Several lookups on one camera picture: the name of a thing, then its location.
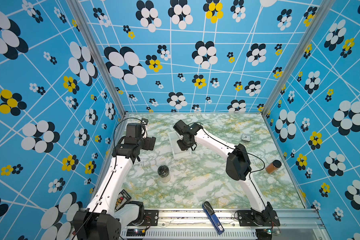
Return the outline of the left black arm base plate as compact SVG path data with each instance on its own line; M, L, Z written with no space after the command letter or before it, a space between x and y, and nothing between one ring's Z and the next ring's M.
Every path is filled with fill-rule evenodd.
M136 227L148 227L148 226L157 226L159 220L159 210L145 210L144 216L142 220L137 220L136 223L130 223L128 226L136 226Z

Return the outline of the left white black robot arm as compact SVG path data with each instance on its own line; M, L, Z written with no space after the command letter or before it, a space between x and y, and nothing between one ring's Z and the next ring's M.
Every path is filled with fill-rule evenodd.
M144 222L142 202L127 200L118 210L116 203L128 172L141 160L141 151L154 149L156 138L147 136L147 124L147 119L127 124L126 134L115 144L110 166L94 198L74 216L74 240L119 240L127 225Z

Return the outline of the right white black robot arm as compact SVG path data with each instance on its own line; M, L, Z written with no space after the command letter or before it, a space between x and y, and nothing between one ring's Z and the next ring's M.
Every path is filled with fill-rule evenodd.
M252 221L258 226L271 224L279 227L280 221L272 204L268 202L261 193L255 179L255 172L251 168L250 156L242 144L230 144L208 132L200 123L186 124L179 120L173 129L181 136L177 144L181 151L194 150L202 145L226 160L227 175L237 181L242 187L251 206Z

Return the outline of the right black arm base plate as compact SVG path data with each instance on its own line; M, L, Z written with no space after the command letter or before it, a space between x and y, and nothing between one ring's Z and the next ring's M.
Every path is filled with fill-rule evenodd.
M241 227L279 227L280 220L275 210L264 213L255 213L252 210L238 210L234 218L239 222Z

